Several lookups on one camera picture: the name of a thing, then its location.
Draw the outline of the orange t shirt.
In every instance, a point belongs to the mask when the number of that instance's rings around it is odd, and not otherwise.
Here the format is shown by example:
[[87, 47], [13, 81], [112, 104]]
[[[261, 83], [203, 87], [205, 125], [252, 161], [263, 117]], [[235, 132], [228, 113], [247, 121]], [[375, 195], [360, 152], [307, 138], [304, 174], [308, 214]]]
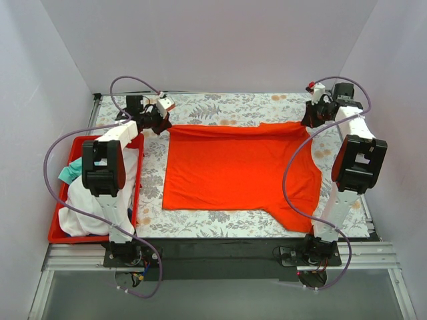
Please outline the orange t shirt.
[[322, 172], [296, 122], [257, 127], [176, 125], [169, 148], [162, 207], [166, 210], [261, 209], [289, 231], [309, 232]]

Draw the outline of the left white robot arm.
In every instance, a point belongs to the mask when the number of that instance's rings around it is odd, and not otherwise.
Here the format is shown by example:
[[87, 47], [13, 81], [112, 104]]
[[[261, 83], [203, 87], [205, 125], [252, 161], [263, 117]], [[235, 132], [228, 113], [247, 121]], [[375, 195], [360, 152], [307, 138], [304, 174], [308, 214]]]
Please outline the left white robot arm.
[[103, 218], [110, 222], [112, 256], [129, 267], [141, 261], [142, 251], [133, 242], [135, 229], [121, 192], [126, 182], [123, 150], [143, 129], [151, 129], [159, 135], [171, 128], [169, 110], [174, 106], [165, 93], [160, 93], [155, 103], [147, 104], [143, 103], [143, 96], [127, 96], [126, 108], [117, 116], [117, 125], [82, 146], [83, 186], [99, 203]]

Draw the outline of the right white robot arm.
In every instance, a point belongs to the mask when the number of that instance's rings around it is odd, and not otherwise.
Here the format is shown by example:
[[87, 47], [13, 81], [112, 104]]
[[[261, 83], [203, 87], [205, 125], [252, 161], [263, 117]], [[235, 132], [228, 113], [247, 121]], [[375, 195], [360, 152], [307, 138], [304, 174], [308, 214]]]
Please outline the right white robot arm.
[[306, 102], [301, 124], [314, 129], [329, 121], [338, 122], [343, 139], [332, 166], [329, 199], [302, 247], [302, 259], [317, 265], [338, 256], [336, 230], [342, 227], [352, 205], [375, 186], [388, 145], [369, 130], [362, 104], [354, 101], [353, 84], [337, 83], [328, 94], [323, 84], [311, 82], [306, 91], [312, 98]]

